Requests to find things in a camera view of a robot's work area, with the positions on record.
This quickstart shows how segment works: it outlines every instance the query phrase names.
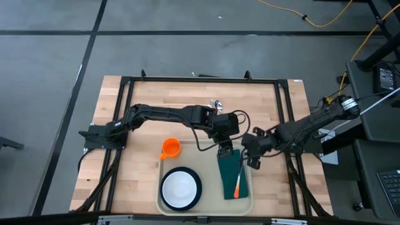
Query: wooden tabletop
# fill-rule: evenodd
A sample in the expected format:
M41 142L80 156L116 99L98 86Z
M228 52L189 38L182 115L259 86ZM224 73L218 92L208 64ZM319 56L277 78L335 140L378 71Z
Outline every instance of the wooden tabletop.
M104 125L111 121L118 95L120 76L105 76L93 122ZM304 85L301 80L288 80L289 92L296 120L309 115ZM122 98L119 117L122 117L127 90ZM285 121L288 120L284 92L281 90ZM152 106L182 108L187 105L207 105L211 99L223 103L224 113L235 109L245 110L251 118L251 127L271 128L279 123L274 86L272 84L233 84L212 82L141 82L136 81L131 105L142 103ZM247 124L240 126L241 132ZM204 132L197 132L199 139L207 140ZM126 148L122 151L117 175L112 213L160 214L156 208L156 179L159 153L168 137L193 140L192 132L182 124L147 121L130 132ZM104 159L103 149L95 149L82 161L70 209L78 208L99 182ZM329 212L331 201L326 186L323 167L312 154L303 154L302 161L307 186L314 197ZM252 170L254 207L247 216L291 217L293 207L284 156L262 158L260 170ZM104 189L101 209L105 208L108 185ZM301 191L297 187L301 212L304 213Z

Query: beige tray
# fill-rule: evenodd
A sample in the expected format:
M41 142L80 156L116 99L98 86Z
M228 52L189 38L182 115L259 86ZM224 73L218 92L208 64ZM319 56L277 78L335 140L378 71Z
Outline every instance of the beige tray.
M201 141L200 147L212 145L212 141ZM242 149L238 142L233 142L234 149ZM223 182L217 162L217 149L199 151L194 141L181 141L181 155L176 159L160 160L157 179L156 206L160 213L166 216L244 216L253 208L254 196L251 186L251 170L245 166L246 181L249 196L241 199L225 200ZM186 166L194 170L200 177L202 194L199 202L188 211L174 211L169 209L160 197L159 187L164 175L173 168Z

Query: orange cup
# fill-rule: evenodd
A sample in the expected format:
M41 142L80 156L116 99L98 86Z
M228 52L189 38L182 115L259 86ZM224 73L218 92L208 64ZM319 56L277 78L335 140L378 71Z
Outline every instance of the orange cup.
M162 154L160 155L160 159L164 160L167 157L176 158L181 153L181 143L173 137L168 138L162 144Z

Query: green cloth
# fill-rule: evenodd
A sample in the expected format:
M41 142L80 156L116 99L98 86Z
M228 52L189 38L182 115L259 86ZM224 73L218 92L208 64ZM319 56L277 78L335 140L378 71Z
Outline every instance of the green cloth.
M238 181L239 173L239 160L240 150L234 150L233 156L224 159L218 159L219 173L224 186L224 199L235 199L233 194L235 192L236 181ZM242 168L240 175L239 185L239 198L246 198L249 196L248 184L246 182L246 170Z

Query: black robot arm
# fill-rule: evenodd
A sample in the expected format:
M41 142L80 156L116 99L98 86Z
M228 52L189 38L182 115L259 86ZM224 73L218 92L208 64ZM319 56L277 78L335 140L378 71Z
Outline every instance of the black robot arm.
M103 132L80 131L86 140L93 142L107 141L109 143L123 143L126 133L140 128L147 121L166 121L181 123L193 130L202 130L214 143L219 144L218 156L223 158L233 154L233 145L230 136L239 133L238 116L234 112L217 114L217 110L206 106L186 106L182 109L170 107L154 107L145 104L135 104L130 107L123 118L109 122Z
M335 120L355 119L359 113L358 104L352 97L339 96L331 104L298 121L285 122L267 131L255 127L256 135L245 134L242 138L242 145L247 149L247 165L259 169L260 157L272 149L300 153L301 146L314 131Z

